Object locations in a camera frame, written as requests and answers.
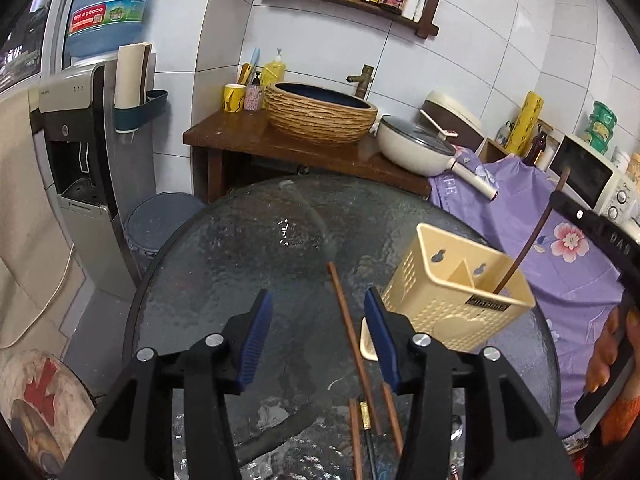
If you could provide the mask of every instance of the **white cable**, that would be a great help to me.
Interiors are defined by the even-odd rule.
[[[65,272],[62,273],[62,278],[60,278],[60,282],[58,283],[58,286],[56,287],[56,290],[53,291],[53,294],[49,298],[49,301],[47,301],[47,303],[45,303],[45,305],[42,307],[42,310],[40,311],[40,313],[33,319],[33,321],[31,321],[29,323],[27,328],[25,328],[22,331],[22,333],[14,340],[14,342],[12,342],[11,344],[9,344],[7,346],[0,346],[0,350],[8,350],[12,346],[14,346],[18,341],[20,341],[20,339],[22,339],[27,334],[27,332],[29,330],[31,330],[33,325],[36,324],[36,322],[42,317],[42,315],[45,313],[45,311],[49,308],[49,305],[51,304],[53,299],[57,296],[57,294],[60,291],[60,288],[62,287],[62,284],[66,280],[66,275],[69,272],[69,269],[71,267],[71,256],[73,256],[73,254],[74,254],[74,247],[75,247],[75,244],[71,244],[71,249],[69,249],[69,257],[66,259]]]

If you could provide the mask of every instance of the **metal screw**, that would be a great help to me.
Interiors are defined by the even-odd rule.
[[[222,345],[224,340],[225,338],[222,337],[222,334],[211,334],[207,336],[204,342],[207,346],[215,347]]]
[[[482,354],[484,354],[484,357],[489,359],[489,361],[497,361],[498,359],[500,359],[500,355],[502,355],[497,348],[494,348],[492,346],[488,346],[487,348],[482,350]]]
[[[154,351],[151,348],[143,348],[142,350],[138,350],[138,353],[136,354],[138,361],[142,361],[143,363],[149,361],[153,356]]]
[[[425,346],[429,346],[431,344],[431,338],[427,334],[423,334],[423,333],[420,333],[420,332],[415,334],[411,338],[411,341],[413,341],[415,345],[421,346],[423,348]]]

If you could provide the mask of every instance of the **window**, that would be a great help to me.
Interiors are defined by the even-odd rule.
[[[0,92],[40,72],[51,0],[32,0],[0,48]]]

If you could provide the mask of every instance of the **bronze faucet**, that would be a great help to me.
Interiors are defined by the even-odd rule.
[[[373,67],[369,65],[364,65],[362,67],[362,74],[360,75],[350,75],[347,77],[347,83],[358,83],[358,87],[356,88],[356,97],[360,99],[364,99],[364,96],[367,94],[367,88],[373,81]]]

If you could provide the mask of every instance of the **water bottle jug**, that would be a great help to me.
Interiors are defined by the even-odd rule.
[[[148,0],[75,0],[66,33],[66,51],[88,57],[140,40]]]

